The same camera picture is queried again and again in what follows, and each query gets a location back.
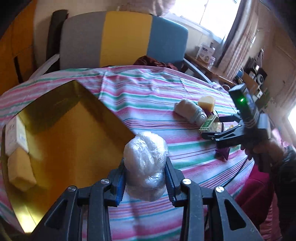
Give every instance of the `table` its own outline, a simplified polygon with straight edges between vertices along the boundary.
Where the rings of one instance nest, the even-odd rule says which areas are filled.
[[[200,186],[239,193],[253,168],[240,146],[231,148],[227,161],[215,153],[216,145],[202,139],[194,124],[177,115],[174,104],[183,98],[198,101],[211,95],[219,115],[234,114],[229,94],[216,83],[208,84],[184,73],[150,66],[117,66],[100,69],[69,69],[26,81],[0,97],[0,129],[39,96],[71,80],[77,80],[135,134],[151,131],[164,138],[174,168]],[[142,202],[126,192],[118,207],[109,208],[112,240],[178,240],[182,208],[174,208],[167,193],[155,202]],[[0,176],[0,215],[22,230],[11,208]]]
[[[234,86],[235,83],[228,80],[227,78],[223,77],[224,74],[222,73],[221,70],[218,68],[211,66],[203,61],[197,60],[195,57],[185,54],[185,59],[187,59],[189,62],[196,64],[200,70],[204,70],[205,76],[207,76],[210,80],[213,78],[218,79],[219,81],[224,82],[225,84],[229,85],[230,87]]]

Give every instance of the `black cable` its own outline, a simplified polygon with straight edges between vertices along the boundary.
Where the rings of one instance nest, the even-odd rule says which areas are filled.
[[[245,159],[245,161],[243,162],[242,166],[239,168],[237,173],[226,184],[224,184],[222,187],[226,187],[240,173],[240,171],[242,170],[243,166],[245,165],[247,159],[248,158]],[[208,219],[209,219],[209,212],[207,212],[207,215],[205,217],[205,227],[207,226]]]

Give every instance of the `gray panel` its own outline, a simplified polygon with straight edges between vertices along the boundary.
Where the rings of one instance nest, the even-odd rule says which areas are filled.
[[[98,68],[106,12],[68,18],[62,29],[60,69]]]

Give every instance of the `multicolored backrest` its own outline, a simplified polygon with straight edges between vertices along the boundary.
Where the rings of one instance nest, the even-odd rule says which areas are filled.
[[[60,69],[132,65],[144,55],[180,68],[187,37],[184,26],[148,14],[80,14],[63,24]]]

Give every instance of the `yellow sponge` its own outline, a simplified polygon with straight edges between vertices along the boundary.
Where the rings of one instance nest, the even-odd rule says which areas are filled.
[[[18,147],[8,158],[8,179],[16,188],[25,192],[34,185],[36,179],[31,167],[30,157],[26,151]]]
[[[215,98],[212,96],[201,97],[197,105],[203,110],[213,112],[215,106]]]

